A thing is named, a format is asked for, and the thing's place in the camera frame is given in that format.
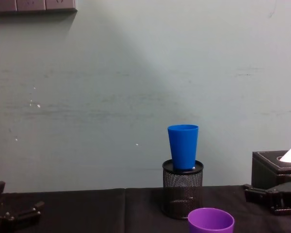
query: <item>purple cup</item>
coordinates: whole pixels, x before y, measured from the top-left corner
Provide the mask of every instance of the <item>purple cup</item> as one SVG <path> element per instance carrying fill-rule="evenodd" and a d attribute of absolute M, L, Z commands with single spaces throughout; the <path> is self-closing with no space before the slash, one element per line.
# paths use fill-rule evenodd
<path fill-rule="evenodd" d="M 190 233 L 233 233 L 235 223 L 232 215 L 214 208 L 193 210 L 188 221 Z"/>

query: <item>black table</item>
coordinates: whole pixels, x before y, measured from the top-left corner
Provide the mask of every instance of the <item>black table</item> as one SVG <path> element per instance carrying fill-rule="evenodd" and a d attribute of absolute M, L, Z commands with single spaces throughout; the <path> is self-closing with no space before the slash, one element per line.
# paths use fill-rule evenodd
<path fill-rule="evenodd" d="M 74 192 L 4 194 L 4 205 L 14 210 L 43 200 L 38 225 L 20 233 L 185 233 L 186 220 L 162 214 L 161 188 L 129 188 Z M 231 213 L 234 233 L 291 233 L 291 216 L 274 216 L 261 206 L 245 202 L 240 186 L 203 188 L 205 207 Z"/>

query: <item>black mesh pen holder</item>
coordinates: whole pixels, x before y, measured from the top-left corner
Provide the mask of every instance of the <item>black mesh pen holder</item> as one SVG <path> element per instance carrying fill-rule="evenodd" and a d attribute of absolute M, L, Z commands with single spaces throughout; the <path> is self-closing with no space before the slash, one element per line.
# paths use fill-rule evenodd
<path fill-rule="evenodd" d="M 172 160 L 163 163 L 162 211 L 171 218 L 186 219 L 189 212 L 202 207 L 204 165 L 195 161 L 191 170 L 175 170 Z"/>

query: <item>tissue box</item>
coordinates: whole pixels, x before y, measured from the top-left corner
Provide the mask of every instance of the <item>tissue box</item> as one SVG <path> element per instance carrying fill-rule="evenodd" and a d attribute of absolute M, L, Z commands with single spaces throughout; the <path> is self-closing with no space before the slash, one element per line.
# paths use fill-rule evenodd
<path fill-rule="evenodd" d="M 252 153 L 251 185 L 254 188 L 269 189 L 291 181 L 291 163 L 279 159 L 287 150 Z"/>

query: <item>wall-mounted socket panel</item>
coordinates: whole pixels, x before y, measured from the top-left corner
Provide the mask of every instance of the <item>wall-mounted socket panel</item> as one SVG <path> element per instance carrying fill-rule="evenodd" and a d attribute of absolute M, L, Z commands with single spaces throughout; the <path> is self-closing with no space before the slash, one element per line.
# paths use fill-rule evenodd
<path fill-rule="evenodd" d="M 47 10 L 76 10 L 75 0 L 45 0 Z"/>
<path fill-rule="evenodd" d="M 0 12 L 16 12 L 16 0 L 0 0 Z"/>
<path fill-rule="evenodd" d="M 45 0 L 16 0 L 17 11 L 45 11 Z"/>

